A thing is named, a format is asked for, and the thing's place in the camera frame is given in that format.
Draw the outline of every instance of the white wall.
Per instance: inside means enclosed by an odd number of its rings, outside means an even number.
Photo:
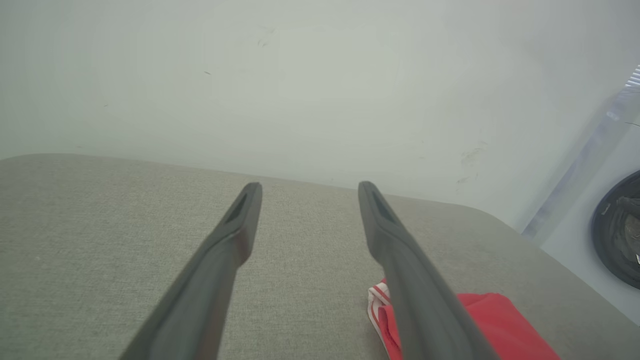
[[[640,60],[637,0],[5,0],[0,158],[457,202],[523,229]]]
[[[640,124],[640,117],[635,121]],[[595,208],[609,190],[640,170],[640,127],[620,124],[627,133],[573,203],[541,248],[640,325],[640,290],[619,280],[602,264],[591,240]]]

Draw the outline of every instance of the red fabric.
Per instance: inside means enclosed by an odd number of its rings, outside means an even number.
[[[458,299],[502,360],[560,360],[507,297],[459,294]],[[402,360],[393,307],[381,306],[378,321],[390,360]]]

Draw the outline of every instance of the gray sofa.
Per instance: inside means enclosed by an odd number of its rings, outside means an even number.
[[[117,358],[250,181],[262,212],[219,358],[385,359],[356,190],[69,154],[0,161],[0,357]],[[563,359],[640,357],[640,329],[496,218],[387,200],[454,291],[509,297]]]

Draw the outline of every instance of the red garment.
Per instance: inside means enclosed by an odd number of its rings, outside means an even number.
[[[458,299],[502,360],[560,360],[507,297],[495,293],[459,294]],[[402,360],[391,305],[378,308],[378,325],[389,359]]]

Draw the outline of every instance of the gray upholstery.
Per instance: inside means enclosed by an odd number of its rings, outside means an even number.
[[[366,313],[367,288],[383,272],[355,190],[60,154],[0,161],[0,357],[118,357],[256,180],[260,224],[220,357],[386,358]],[[387,200],[454,291],[506,295],[564,359],[636,357],[640,330],[502,222],[463,206]]]

